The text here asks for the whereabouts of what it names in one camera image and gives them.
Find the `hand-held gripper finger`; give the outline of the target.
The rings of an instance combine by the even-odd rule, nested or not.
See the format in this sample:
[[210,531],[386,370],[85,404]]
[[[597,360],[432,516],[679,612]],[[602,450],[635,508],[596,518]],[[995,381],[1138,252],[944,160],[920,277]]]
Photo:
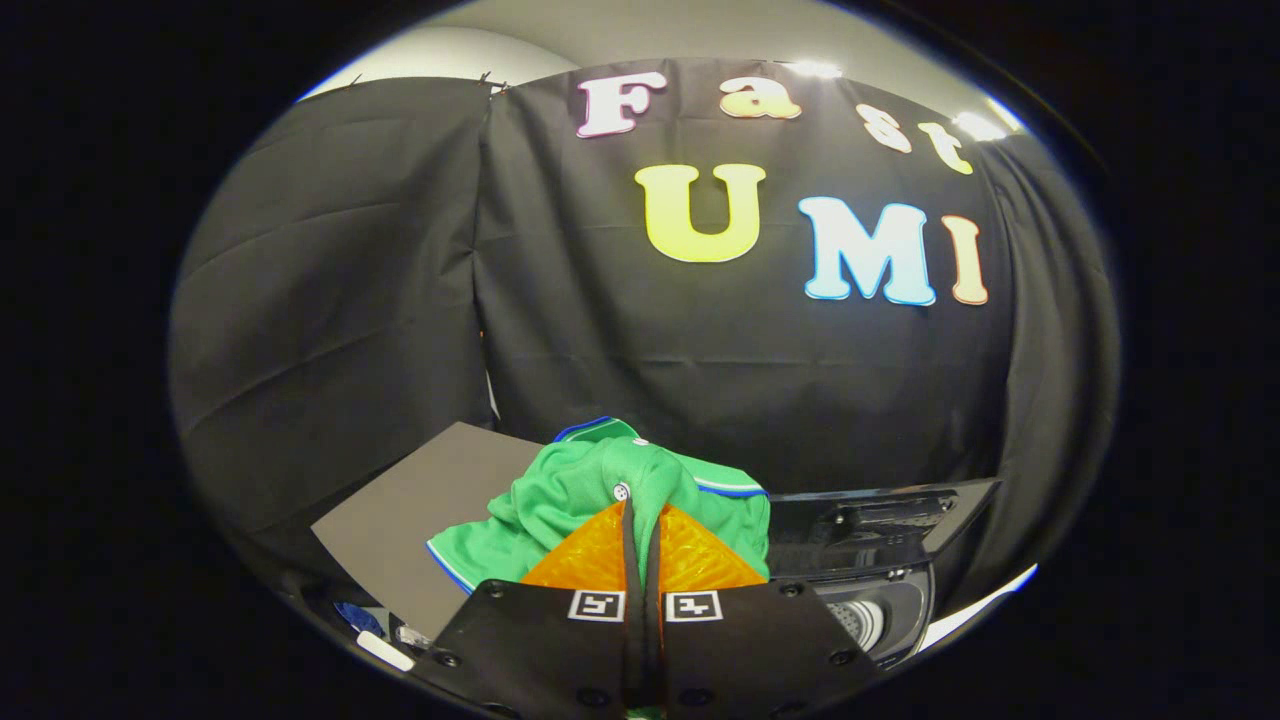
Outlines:
[[664,506],[646,573],[646,661],[668,719],[814,719],[881,670],[805,582],[765,579]]
[[553,584],[481,582],[411,676],[489,719],[623,719],[652,700],[649,603],[634,506],[556,550]]

